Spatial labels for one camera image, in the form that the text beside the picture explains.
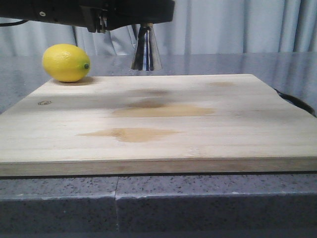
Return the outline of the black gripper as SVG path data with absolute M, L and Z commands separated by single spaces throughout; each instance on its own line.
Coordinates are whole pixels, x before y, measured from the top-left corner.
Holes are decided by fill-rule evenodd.
M 16 19 L 1 27 L 38 21 L 85 27 L 89 32 L 106 31 L 106 12 L 101 0 L 2 0 L 0 16 Z

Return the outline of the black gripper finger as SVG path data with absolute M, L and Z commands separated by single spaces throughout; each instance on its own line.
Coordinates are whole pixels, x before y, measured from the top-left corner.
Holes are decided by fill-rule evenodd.
M 108 4 L 106 30 L 145 23 L 165 23 L 173 20 L 173 0 L 114 0 Z

